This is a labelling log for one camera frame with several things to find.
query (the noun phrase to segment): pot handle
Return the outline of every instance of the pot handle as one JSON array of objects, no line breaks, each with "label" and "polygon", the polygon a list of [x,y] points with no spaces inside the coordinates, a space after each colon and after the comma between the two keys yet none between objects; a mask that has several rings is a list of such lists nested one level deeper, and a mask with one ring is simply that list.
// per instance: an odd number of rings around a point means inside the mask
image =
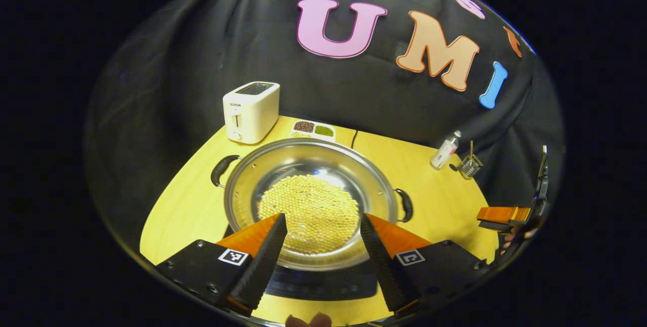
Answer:
[{"label": "pot handle", "polygon": [[398,222],[411,221],[411,217],[413,217],[413,203],[411,203],[411,198],[402,189],[394,189],[394,191],[402,197],[402,208],[404,209],[404,218],[398,219]]},{"label": "pot handle", "polygon": [[213,172],[211,172],[211,182],[215,186],[219,186],[224,188],[224,185],[220,184],[220,176],[227,171],[227,168],[229,168],[229,164],[232,163],[232,161],[235,161],[236,159],[243,159],[240,156],[228,156],[224,157],[221,161],[218,162],[218,164],[215,165],[215,168],[213,168]]}]

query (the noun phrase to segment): pink letter u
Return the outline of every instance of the pink letter u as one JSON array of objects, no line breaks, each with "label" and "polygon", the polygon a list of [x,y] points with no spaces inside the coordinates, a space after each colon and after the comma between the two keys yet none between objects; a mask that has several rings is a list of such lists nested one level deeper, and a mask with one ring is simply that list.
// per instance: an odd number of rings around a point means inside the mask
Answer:
[{"label": "pink letter u", "polygon": [[379,16],[386,15],[386,9],[369,3],[351,3],[357,13],[353,33],[346,41],[326,38],[324,30],[330,10],[339,6],[335,0],[301,0],[301,18],[296,38],[305,50],[331,58],[350,58],[360,55],[368,48]]}]

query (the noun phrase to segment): blue letter i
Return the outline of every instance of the blue letter i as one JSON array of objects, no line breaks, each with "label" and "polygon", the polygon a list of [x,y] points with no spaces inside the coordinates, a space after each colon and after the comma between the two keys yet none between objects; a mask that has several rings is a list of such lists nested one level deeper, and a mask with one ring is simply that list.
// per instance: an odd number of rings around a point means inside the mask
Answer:
[{"label": "blue letter i", "polygon": [[494,62],[494,74],[490,85],[484,94],[479,97],[479,102],[486,108],[492,110],[494,108],[494,100],[499,95],[499,90],[503,81],[508,78],[508,71],[499,62]]}]

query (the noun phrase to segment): black textured finger pad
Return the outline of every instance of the black textured finger pad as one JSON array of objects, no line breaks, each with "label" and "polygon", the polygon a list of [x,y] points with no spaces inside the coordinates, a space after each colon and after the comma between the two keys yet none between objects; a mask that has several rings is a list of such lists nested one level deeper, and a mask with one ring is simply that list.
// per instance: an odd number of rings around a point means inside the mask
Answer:
[{"label": "black textured finger pad", "polygon": [[377,274],[377,281],[382,288],[384,302],[390,311],[395,311],[418,297],[411,281],[404,275],[398,263],[393,262],[384,248],[380,237],[368,217],[362,215],[360,227],[362,239],[372,265]]},{"label": "black textured finger pad", "polygon": [[263,241],[256,258],[252,260],[249,268],[232,291],[231,296],[250,309],[256,309],[258,302],[263,297],[281,248],[283,248],[285,235],[287,235],[285,214],[281,214]]}]

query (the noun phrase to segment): toaster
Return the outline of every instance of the toaster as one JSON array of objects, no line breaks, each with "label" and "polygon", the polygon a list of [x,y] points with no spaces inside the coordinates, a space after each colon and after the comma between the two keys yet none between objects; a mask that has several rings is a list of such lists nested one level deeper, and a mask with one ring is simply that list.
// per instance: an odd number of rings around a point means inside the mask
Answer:
[{"label": "toaster", "polygon": [[280,87],[278,83],[253,81],[222,97],[229,139],[245,144],[263,140],[279,118]]}]

